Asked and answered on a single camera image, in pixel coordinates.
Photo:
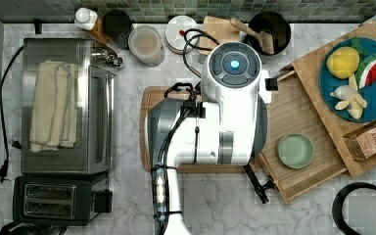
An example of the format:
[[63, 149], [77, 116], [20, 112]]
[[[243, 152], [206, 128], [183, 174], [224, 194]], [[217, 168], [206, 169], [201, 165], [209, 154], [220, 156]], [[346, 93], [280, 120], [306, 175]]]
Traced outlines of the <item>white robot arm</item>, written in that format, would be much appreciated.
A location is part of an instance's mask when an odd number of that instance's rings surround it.
[[155, 235], [190, 235], [181, 209], [180, 165], [247, 165], [262, 150], [267, 112], [259, 95], [261, 59], [249, 45], [226, 42], [206, 58], [200, 88], [165, 97], [145, 118], [151, 161]]

